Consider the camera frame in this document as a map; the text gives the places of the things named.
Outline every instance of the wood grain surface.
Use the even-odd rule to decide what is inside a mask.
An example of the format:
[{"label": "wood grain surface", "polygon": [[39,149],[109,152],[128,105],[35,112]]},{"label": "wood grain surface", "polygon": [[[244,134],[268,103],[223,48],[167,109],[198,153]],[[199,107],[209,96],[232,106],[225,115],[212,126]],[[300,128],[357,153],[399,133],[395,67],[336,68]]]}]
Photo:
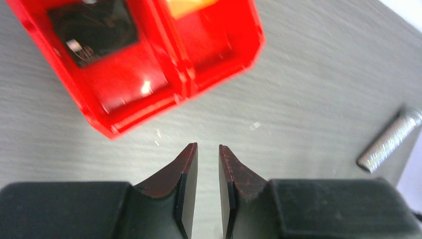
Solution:
[{"label": "wood grain surface", "polygon": [[0,186],[138,183],[198,142],[193,237],[220,239],[219,144],[265,179],[382,176],[396,184],[417,132],[374,175],[355,159],[402,104],[422,108],[422,35],[376,0],[257,6],[267,46],[251,72],[112,142],[88,125],[1,1]]}]

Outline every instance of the gray wooden table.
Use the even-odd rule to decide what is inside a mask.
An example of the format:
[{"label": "gray wooden table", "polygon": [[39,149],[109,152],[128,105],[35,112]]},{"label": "gray wooden table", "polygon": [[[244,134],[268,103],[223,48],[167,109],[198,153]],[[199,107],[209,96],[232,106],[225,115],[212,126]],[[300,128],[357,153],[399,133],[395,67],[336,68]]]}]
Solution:
[{"label": "gray wooden table", "polygon": [[0,186],[137,183],[198,142],[193,235],[219,239],[221,143],[267,179],[383,176],[396,184],[417,132],[374,175],[354,160],[400,105],[422,107],[422,35],[376,0],[257,5],[268,43],[253,71],[111,142],[88,125],[0,2]]}]

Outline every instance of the red container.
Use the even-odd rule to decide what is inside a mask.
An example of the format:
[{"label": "red container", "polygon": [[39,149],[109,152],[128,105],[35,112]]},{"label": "red container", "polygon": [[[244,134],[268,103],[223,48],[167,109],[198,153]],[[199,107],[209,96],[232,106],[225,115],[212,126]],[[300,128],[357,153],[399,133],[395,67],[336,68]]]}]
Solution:
[{"label": "red container", "polygon": [[218,0],[178,18],[165,0],[126,0],[139,41],[80,68],[47,14],[80,0],[6,1],[88,122],[109,138],[244,72],[265,44],[253,0]]}]

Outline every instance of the metal cylinder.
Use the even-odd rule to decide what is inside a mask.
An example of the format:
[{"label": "metal cylinder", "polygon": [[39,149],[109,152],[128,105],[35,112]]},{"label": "metal cylinder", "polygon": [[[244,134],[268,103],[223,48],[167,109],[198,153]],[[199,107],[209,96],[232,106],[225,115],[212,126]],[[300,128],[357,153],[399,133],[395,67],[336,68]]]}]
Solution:
[{"label": "metal cylinder", "polygon": [[363,170],[373,173],[405,138],[422,124],[422,113],[406,107],[390,127],[360,156],[356,163]]},{"label": "metal cylinder", "polygon": [[86,4],[95,4],[97,3],[97,0],[82,0]]}]

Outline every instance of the threaded metal rod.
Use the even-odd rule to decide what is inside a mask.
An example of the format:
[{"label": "threaded metal rod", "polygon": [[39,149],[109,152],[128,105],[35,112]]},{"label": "threaded metal rod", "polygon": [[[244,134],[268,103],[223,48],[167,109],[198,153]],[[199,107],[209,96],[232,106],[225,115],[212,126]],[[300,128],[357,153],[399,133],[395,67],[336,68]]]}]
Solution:
[{"label": "threaded metal rod", "polygon": [[404,108],[393,124],[357,159],[357,165],[363,170],[373,173],[403,140],[421,124],[421,111]]}]

